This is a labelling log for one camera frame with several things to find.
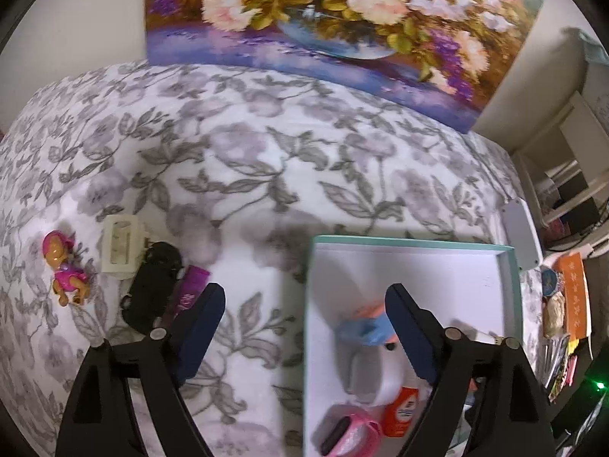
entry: floral bedsheet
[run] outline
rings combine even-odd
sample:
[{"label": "floral bedsheet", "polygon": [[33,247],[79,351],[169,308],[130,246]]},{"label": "floral bedsheet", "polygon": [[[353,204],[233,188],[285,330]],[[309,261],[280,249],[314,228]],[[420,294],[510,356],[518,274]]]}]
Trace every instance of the floral bedsheet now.
[{"label": "floral bedsheet", "polygon": [[[89,344],[137,338],[129,284],[98,273],[103,219],[138,214],[212,271],[227,308],[183,396],[216,455],[299,455],[303,282],[320,233],[504,243],[497,206],[520,193],[508,155],[403,106],[313,78],[136,62],[39,90],[0,144],[0,398],[41,456]],[[62,308],[41,256],[75,233],[91,277]],[[533,364],[535,272],[521,277]],[[162,455],[141,389],[150,455]]]}]

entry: screw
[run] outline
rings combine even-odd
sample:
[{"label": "screw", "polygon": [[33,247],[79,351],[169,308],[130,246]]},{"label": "screw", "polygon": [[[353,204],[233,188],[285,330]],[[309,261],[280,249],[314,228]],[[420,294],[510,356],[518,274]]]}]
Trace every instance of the screw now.
[{"label": "screw", "polygon": [[520,347],[520,342],[514,337],[508,337],[504,340],[505,344],[513,350],[517,350]]},{"label": "screw", "polygon": [[166,334],[167,330],[164,328],[155,328],[150,332],[150,338],[153,340],[163,340]]},{"label": "screw", "polygon": [[446,338],[450,338],[450,340],[459,340],[463,336],[463,333],[458,328],[451,327],[444,330],[444,335],[446,335]]}]

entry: canvas painting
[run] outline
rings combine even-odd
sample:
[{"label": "canvas painting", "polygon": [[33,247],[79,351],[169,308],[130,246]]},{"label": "canvas painting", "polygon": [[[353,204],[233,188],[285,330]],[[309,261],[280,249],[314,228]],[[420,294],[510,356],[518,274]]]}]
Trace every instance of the canvas painting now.
[{"label": "canvas painting", "polygon": [[467,132],[543,0],[146,0],[152,64],[306,75]]}]

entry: doll head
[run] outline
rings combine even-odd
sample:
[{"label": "doll head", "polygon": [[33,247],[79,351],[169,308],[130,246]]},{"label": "doll head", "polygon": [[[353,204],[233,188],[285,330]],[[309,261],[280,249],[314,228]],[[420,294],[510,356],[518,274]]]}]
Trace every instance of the doll head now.
[{"label": "doll head", "polygon": [[56,270],[62,262],[68,259],[73,247],[74,241],[67,238],[63,233],[54,230],[47,234],[42,241],[42,254],[47,264]]}]

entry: black toy car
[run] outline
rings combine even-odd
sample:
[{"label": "black toy car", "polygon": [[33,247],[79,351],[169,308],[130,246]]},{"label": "black toy car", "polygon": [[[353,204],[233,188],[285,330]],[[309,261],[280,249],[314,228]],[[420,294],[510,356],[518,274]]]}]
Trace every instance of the black toy car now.
[{"label": "black toy car", "polygon": [[129,293],[121,299],[123,319],[141,334],[148,335],[161,317],[182,269],[180,252],[167,242],[155,242],[133,279]]}]

